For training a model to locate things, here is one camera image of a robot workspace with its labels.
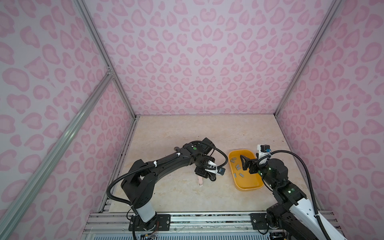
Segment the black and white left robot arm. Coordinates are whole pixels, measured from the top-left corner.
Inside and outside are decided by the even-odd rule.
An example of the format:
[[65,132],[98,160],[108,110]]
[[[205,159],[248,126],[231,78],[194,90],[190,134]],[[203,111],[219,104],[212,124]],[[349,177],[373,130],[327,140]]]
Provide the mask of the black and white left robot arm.
[[109,199],[131,207],[134,215],[130,222],[133,228],[142,227],[145,231],[155,229],[159,224],[158,213],[151,204],[155,184],[163,177],[184,167],[195,166],[195,174],[214,182],[220,166],[210,155],[216,146],[208,138],[175,147],[174,153],[152,162],[137,160],[128,173],[113,180],[107,187]]

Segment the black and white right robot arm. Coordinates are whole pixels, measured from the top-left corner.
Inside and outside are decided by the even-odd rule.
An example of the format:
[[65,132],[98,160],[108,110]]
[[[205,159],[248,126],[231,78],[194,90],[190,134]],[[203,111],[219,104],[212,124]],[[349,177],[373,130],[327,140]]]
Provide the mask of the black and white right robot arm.
[[344,240],[341,234],[319,212],[315,203],[288,178],[288,168],[279,159],[260,164],[258,159],[240,156],[242,167],[258,174],[277,203],[266,211],[267,225],[287,232],[296,240]]

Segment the yellow plastic tray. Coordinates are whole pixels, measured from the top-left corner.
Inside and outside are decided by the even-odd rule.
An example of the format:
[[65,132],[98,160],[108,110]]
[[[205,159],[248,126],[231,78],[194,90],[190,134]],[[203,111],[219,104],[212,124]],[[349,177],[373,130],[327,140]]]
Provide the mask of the yellow plastic tray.
[[[262,188],[264,186],[264,184],[263,184],[262,179],[259,176],[259,174],[252,174],[251,175],[249,173],[249,170],[243,171],[240,155],[244,155],[250,159],[255,158],[254,153],[252,153],[249,150],[234,150],[234,151],[231,151],[229,153],[229,164],[230,164],[230,169],[231,169],[231,172],[233,175],[235,187],[239,191],[243,191],[243,192],[253,191],[253,190],[257,190],[257,189]],[[236,169],[237,165],[241,166],[240,170]]]

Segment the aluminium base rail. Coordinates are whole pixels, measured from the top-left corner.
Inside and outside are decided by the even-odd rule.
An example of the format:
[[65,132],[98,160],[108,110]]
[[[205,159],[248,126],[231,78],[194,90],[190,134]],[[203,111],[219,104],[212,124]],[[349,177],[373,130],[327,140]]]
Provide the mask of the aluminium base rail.
[[82,240],[314,240],[299,217],[266,212],[159,213],[145,230],[139,218],[126,213],[91,214]]

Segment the aluminium frame bar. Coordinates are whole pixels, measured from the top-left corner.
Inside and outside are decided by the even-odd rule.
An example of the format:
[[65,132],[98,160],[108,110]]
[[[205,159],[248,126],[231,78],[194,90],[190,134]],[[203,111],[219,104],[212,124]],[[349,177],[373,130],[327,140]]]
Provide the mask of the aluminium frame bar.
[[74,140],[77,133],[89,117],[95,105],[100,100],[104,91],[108,88],[113,79],[112,73],[107,73],[94,92],[89,96],[73,120],[70,122],[61,137],[53,145],[50,152],[43,159],[36,172],[27,181],[22,191],[14,202],[10,205],[3,218],[1,219],[1,234],[7,235],[14,231],[30,205],[39,194],[59,160]]

